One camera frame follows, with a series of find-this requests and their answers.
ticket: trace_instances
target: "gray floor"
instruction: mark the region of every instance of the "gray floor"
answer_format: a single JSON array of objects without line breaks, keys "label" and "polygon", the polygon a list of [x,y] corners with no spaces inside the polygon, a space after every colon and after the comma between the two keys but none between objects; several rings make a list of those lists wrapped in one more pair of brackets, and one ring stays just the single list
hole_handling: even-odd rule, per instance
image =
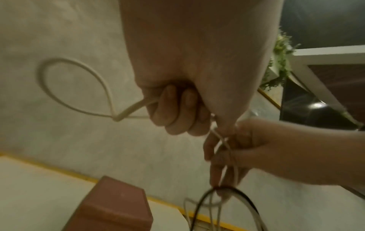
[{"label": "gray floor", "polygon": [[[185,197],[198,199],[209,188],[203,138],[168,136],[148,120],[115,123],[79,114],[47,98],[36,85],[35,69],[42,59],[70,56],[107,79],[119,110],[141,99],[117,1],[0,0],[0,30],[0,150],[93,177],[110,175],[179,206]],[[50,71],[49,82],[68,102],[107,112],[100,86],[86,73],[60,65]],[[251,109],[279,118],[279,110],[258,93]],[[254,170],[240,189],[257,204],[271,231],[365,227],[365,201],[340,187],[302,185]],[[234,200],[222,216],[224,222],[255,230],[249,212]]]}]

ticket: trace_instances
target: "yellow edge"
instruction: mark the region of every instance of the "yellow edge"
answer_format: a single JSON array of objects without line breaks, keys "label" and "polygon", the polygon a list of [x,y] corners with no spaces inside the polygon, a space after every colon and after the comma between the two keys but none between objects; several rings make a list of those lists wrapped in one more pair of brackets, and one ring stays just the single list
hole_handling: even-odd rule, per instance
[{"label": "yellow edge", "polygon": [[[46,164],[42,164],[42,163],[32,161],[32,160],[29,160],[29,159],[26,159],[26,158],[14,156],[14,155],[9,155],[9,154],[4,154],[4,153],[0,153],[0,157],[1,156],[5,156],[5,157],[8,157],[10,159],[14,159],[14,160],[26,163],[26,164],[32,164],[32,165],[35,165],[37,167],[47,169],[47,170],[51,170],[51,171],[55,171],[55,172],[58,172],[58,173],[61,173],[61,174],[64,174],[64,175],[67,175],[67,176],[70,176],[70,177],[82,179],[82,180],[93,182],[93,183],[98,182],[98,179],[96,179],[96,178],[87,177],[87,176],[84,176],[84,175],[79,174],[79,173],[63,170],[63,169],[53,167],[53,166],[48,166]],[[149,199],[150,201],[159,203],[159,204],[163,204],[163,205],[166,205],[166,206],[169,206],[169,207],[172,207],[172,208],[176,208],[181,212],[181,214],[185,215],[184,209],[179,207],[179,206],[164,202],[164,201],[159,200],[159,199],[151,198],[151,197],[147,197],[147,199]],[[194,216],[194,212],[189,211],[189,217],[193,217],[193,216]],[[208,216],[205,216],[205,215],[202,215],[202,214],[198,214],[197,219],[200,220],[200,221],[210,223],[210,218]],[[232,231],[247,231],[246,229],[239,228],[239,227],[236,227],[234,225],[230,225],[230,224],[224,223],[224,222],[221,222],[221,227],[225,228],[225,229],[232,230]]]},{"label": "yellow edge", "polygon": [[268,96],[265,91],[263,91],[261,88],[257,89],[257,91],[262,94],[262,96],[265,97],[268,101],[270,101],[270,103],[272,103],[277,109],[281,109],[281,106],[277,102],[275,102],[270,96]]}]

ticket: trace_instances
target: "person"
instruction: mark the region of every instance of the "person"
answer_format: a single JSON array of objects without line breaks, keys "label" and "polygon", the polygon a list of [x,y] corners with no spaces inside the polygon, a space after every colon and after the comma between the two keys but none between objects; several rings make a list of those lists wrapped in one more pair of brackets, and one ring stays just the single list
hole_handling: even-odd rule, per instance
[{"label": "person", "polygon": [[152,122],[171,135],[209,132],[215,114],[231,154],[204,143],[212,186],[233,183],[251,168],[311,184],[365,183],[365,142],[360,132],[332,131],[249,119],[249,106],[268,65],[283,0],[120,0],[135,81]]}]

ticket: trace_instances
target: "wire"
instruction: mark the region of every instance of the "wire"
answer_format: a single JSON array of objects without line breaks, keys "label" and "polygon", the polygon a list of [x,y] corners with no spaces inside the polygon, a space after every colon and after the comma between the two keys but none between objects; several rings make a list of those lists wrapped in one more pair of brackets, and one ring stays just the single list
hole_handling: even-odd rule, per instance
[{"label": "wire", "polygon": [[[52,91],[49,89],[47,82],[46,82],[46,72],[48,70],[49,67],[54,66],[58,63],[67,63],[67,64],[72,64],[72,65],[76,65],[84,70],[86,70],[87,72],[89,72],[92,76],[94,76],[97,81],[102,85],[107,100],[108,100],[108,105],[110,108],[110,114],[104,114],[104,113],[100,113],[100,112],[93,112],[93,111],[88,111],[82,108],[78,108],[72,105],[69,105],[67,103],[65,103],[64,101],[62,101],[61,99],[59,99],[55,94],[52,93]],[[70,59],[70,58],[65,58],[65,57],[55,57],[55,58],[50,58],[50,59],[46,59],[43,62],[40,63],[40,65],[37,68],[37,72],[36,72],[36,77],[37,77],[37,82],[39,87],[54,101],[56,101],[57,103],[61,104],[62,106],[65,106],[71,110],[86,114],[86,115],[92,115],[92,116],[100,116],[100,117],[108,117],[113,119],[113,121],[118,122],[121,121],[123,119],[126,118],[140,118],[138,116],[131,116],[131,114],[139,109],[141,109],[142,107],[145,107],[147,105],[150,104],[154,104],[157,103],[159,101],[159,97],[153,97],[153,98],[145,98],[141,101],[138,101],[137,103],[131,105],[130,107],[126,108],[125,110],[123,110],[121,113],[117,114],[116,110],[115,110],[115,106],[113,103],[113,96],[111,94],[110,88],[108,86],[108,84],[106,83],[106,81],[104,80],[104,78],[97,73],[94,69],[92,69],[91,67],[89,67],[88,65],[75,60],[75,59]],[[222,144],[227,148],[227,150],[231,150],[230,146],[228,145],[227,141],[215,130],[212,129],[211,132],[216,135],[222,142]],[[234,178],[233,178],[233,182],[234,185],[238,185],[238,167],[234,166],[233,167],[233,171],[234,171]],[[203,198],[197,202],[194,201],[192,199],[186,198],[184,200],[184,210],[185,210],[185,215],[187,216],[187,222],[190,226],[190,230],[193,230],[194,228],[194,224],[195,224],[195,220],[196,220],[196,215],[197,212],[199,211],[199,209],[201,207],[206,207],[209,209],[209,217],[211,220],[211,230],[215,231],[215,227],[214,227],[214,223],[213,223],[213,212],[212,209],[213,208],[218,208],[218,213],[217,213],[217,229],[218,231],[221,231],[220,228],[220,220],[221,220],[221,211],[222,211],[222,205],[224,203],[226,203],[230,197],[222,199],[221,201],[218,202],[214,202],[213,203],[213,193],[216,190],[222,190],[222,189],[227,189],[230,190],[233,196],[236,196],[239,200],[241,200],[250,210],[252,216],[254,217],[255,220],[255,224],[258,228],[258,230],[262,231],[267,231],[265,224],[262,222],[260,215],[255,207],[255,205],[252,203],[252,201],[241,191],[232,188],[232,187],[227,187],[227,186],[221,186],[221,187],[217,187],[217,188],[213,188],[211,190],[209,190],[208,192],[206,192],[203,196]],[[208,203],[204,203],[205,198],[209,196],[209,202]],[[190,219],[189,219],[189,213],[187,210],[187,202],[193,203],[195,205],[197,205],[197,209],[195,211],[195,219],[193,219],[193,222],[190,223]]]}]

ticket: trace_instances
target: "looped cord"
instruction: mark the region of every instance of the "looped cord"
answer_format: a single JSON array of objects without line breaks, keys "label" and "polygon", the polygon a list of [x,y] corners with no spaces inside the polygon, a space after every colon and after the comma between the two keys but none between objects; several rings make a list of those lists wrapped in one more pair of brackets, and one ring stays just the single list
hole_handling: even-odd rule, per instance
[{"label": "looped cord", "polygon": [[[67,63],[67,64],[72,64],[75,66],[78,66],[84,70],[86,70],[87,72],[89,72],[92,76],[94,76],[97,81],[102,85],[107,100],[108,100],[108,105],[110,108],[110,114],[104,114],[104,113],[99,113],[99,112],[91,112],[85,109],[81,109],[75,106],[71,106],[67,103],[65,103],[64,101],[62,101],[61,99],[59,99],[56,95],[54,95],[51,90],[49,89],[48,85],[46,84],[46,71],[49,67],[58,64],[58,63]],[[65,58],[65,57],[56,57],[56,58],[50,58],[47,60],[44,60],[37,69],[37,82],[38,85],[41,87],[41,89],[50,97],[52,98],[54,101],[56,101],[57,103],[80,113],[83,114],[87,114],[87,115],[92,115],[92,116],[100,116],[100,117],[109,117],[112,118],[113,121],[118,122],[121,121],[123,119],[126,118],[140,118],[138,116],[131,116],[131,114],[139,109],[141,109],[142,107],[145,107],[147,105],[150,104],[154,104],[157,103],[159,101],[159,97],[153,97],[153,98],[145,98],[141,101],[138,101],[137,103],[131,105],[130,107],[126,108],[125,110],[123,110],[121,113],[117,114],[116,110],[115,110],[115,106],[113,103],[113,97],[111,94],[111,91],[109,89],[108,84],[106,83],[106,81],[104,80],[104,78],[97,73],[94,69],[92,69],[91,67],[89,67],[88,65],[84,64],[83,62],[74,60],[74,59],[70,59],[70,58]],[[228,143],[226,142],[226,140],[215,130],[212,129],[211,132],[216,135],[222,142],[222,144],[227,148],[227,150],[231,150],[230,146],[228,145]],[[234,171],[234,187],[237,186],[238,184],[238,167],[234,166],[233,167],[233,171]],[[255,220],[255,224],[256,227],[258,228],[258,230],[260,230],[259,227],[265,227],[266,230],[266,226],[263,224],[260,216],[255,212],[255,210],[250,206],[250,204],[245,201],[245,199],[243,198],[239,198],[243,203],[245,203],[245,205],[249,208],[250,212],[253,215],[253,218]],[[215,225],[213,223],[213,213],[212,213],[212,208],[218,208],[218,212],[217,212],[217,230],[220,231],[220,219],[221,219],[221,211],[222,211],[222,205],[224,203],[226,203],[229,200],[229,198],[227,199],[222,199],[221,201],[218,202],[213,202],[213,194],[210,195],[209,197],[209,202],[206,204],[202,204],[202,207],[208,208],[209,209],[209,218],[211,220],[211,230],[215,231]],[[187,219],[187,222],[189,224],[189,227],[191,226],[191,222],[190,222],[190,218],[189,218],[189,212],[187,210],[187,202],[190,202],[192,204],[197,205],[198,202],[189,198],[186,198],[184,200],[184,210],[185,210],[185,216]]]}]

